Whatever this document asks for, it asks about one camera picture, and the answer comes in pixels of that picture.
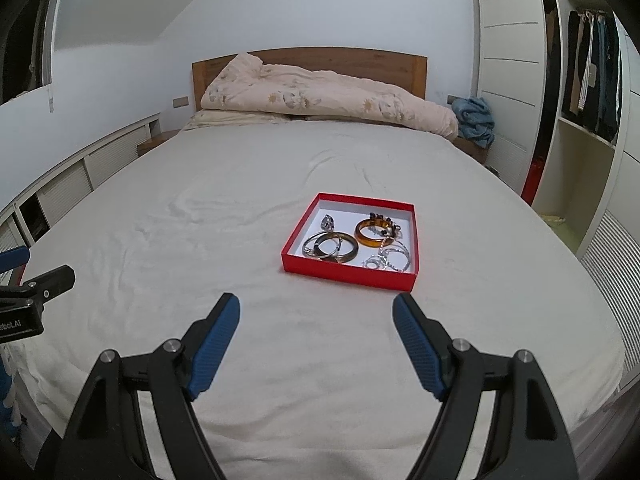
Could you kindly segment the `blue white gloved left hand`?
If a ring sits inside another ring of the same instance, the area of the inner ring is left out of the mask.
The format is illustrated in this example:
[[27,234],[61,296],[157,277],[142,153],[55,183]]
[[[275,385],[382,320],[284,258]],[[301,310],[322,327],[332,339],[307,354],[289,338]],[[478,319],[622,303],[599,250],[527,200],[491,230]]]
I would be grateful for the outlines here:
[[1,434],[11,443],[17,443],[20,440],[22,419],[16,400],[15,366],[4,346],[1,346],[0,376]]

